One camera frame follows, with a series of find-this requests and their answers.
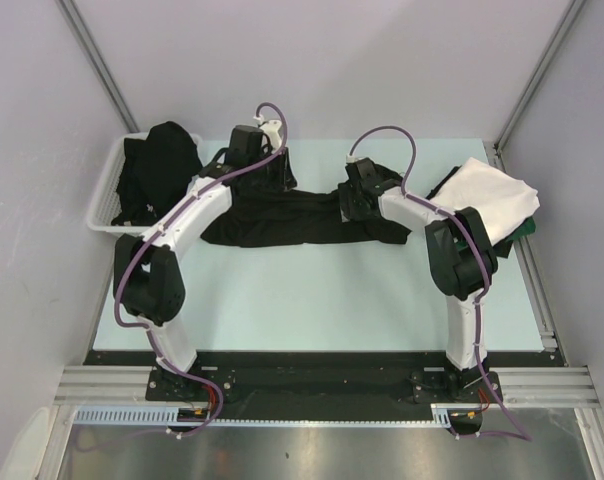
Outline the white plastic laundry basket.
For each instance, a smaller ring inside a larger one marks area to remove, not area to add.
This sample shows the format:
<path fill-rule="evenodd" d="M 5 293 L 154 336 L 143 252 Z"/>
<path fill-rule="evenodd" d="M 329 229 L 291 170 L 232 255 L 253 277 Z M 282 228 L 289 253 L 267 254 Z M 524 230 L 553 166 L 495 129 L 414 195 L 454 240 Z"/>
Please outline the white plastic laundry basket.
<path fill-rule="evenodd" d="M 126 159 L 124 141 L 145 140 L 147 136 L 147 132 L 129 133 L 117 138 L 113 143 L 89 202 L 85 220 L 91 230 L 119 237 L 122 234 L 140 235 L 153 225 L 111 224 L 122 211 L 116 189 Z"/>

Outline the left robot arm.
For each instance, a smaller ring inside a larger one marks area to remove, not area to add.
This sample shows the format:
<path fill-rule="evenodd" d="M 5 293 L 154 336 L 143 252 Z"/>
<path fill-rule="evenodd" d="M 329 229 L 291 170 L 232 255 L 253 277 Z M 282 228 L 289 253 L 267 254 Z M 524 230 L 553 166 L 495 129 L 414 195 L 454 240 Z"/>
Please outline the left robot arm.
<path fill-rule="evenodd" d="M 240 158 L 228 165 L 212 160 L 196 176 L 186 195 L 139 236 L 123 235 L 115 247 L 113 296 L 116 323 L 145 331 L 156 361 L 170 371 L 168 387 L 179 398 L 196 397 L 203 376 L 191 368 L 197 358 L 180 316 L 186 287 L 180 259 L 201 234 L 232 206 L 231 184 L 286 153 L 282 120 L 256 118 L 255 127 L 232 131 L 226 154 Z"/>

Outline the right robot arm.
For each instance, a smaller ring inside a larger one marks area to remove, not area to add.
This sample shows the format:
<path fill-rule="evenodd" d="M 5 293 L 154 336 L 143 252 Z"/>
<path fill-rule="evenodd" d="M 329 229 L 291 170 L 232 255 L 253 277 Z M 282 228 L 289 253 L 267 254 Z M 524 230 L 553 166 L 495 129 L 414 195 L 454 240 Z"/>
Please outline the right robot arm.
<path fill-rule="evenodd" d="M 349 156 L 345 170 L 338 193 L 346 221 L 386 220 L 423 234 L 430 275 L 447 306 L 443 388 L 455 401 L 468 400 L 487 378 L 483 300 L 498 267 L 479 212 L 453 212 L 414 195 L 369 158 Z"/>

